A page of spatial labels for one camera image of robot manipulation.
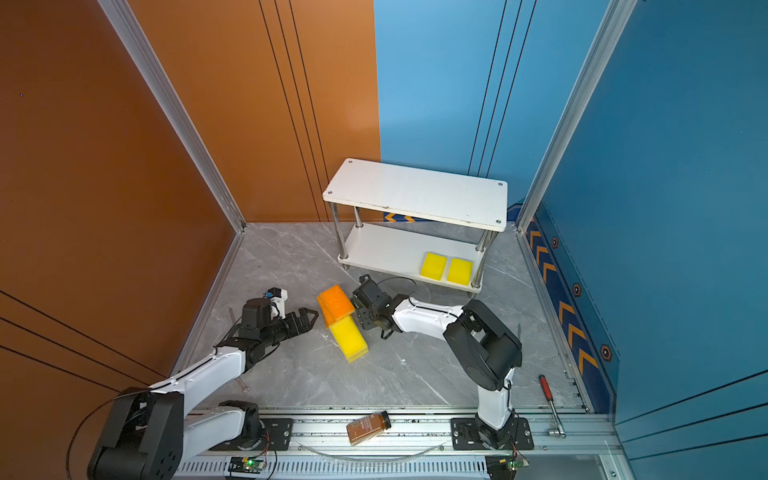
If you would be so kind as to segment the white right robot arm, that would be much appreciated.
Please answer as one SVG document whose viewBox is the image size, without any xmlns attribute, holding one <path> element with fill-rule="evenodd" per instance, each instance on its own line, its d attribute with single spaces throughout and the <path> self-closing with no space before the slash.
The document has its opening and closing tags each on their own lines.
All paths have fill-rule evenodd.
<svg viewBox="0 0 768 480">
<path fill-rule="evenodd" d="M 445 341 L 478 387 L 474 425 L 480 440 L 490 449 L 514 449 L 517 426 L 511 388 L 515 370 L 522 366 L 519 337 L 480 300 L 436 305 L 407 294 L 392 297 L 368 274 L 359 281 L 351 303 L 363 329 L 380 328 L 383 340 L 398 332 Z"/>
</svg>

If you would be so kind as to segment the yellow foam sponge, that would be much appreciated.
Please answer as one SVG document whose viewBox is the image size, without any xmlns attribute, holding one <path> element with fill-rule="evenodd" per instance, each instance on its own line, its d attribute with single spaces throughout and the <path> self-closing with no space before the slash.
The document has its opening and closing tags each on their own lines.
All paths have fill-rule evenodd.
<svg viewBox="0 0 768 480">
<path fill-rule="evenodd" d="M 441 281 L 446 264 L 447 258 L 445 256 L 427 252 L 420 269 L 420 276 L 430 280 Z"/>
<path fill-rule="evenodd" d="M 468 286 L 472 280 L 473 262 L 461 258 L 452 258 L 446 280 L 451 283 Z"/>
</svg>

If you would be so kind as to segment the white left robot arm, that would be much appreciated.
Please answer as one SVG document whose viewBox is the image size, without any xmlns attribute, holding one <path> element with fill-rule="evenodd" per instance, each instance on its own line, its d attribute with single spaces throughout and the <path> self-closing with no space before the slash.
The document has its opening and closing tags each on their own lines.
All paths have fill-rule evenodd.
<svg viewBox="0 0 768 480">
<path fill-rule="evenodd" d="M 90 479 L 170 479 L 188 459 L 232 441 L 241 450 L 264 448 L 267 431 L 257 404 L 201 403 L 265 360 L 285 341 L 308 333 L 319 313 L 285 307 L 273 288 L 248 300 L 238 320 L 202 360 L 145 388 L 128 388 L 111 408 L 87 467 Z"/>
</svg>

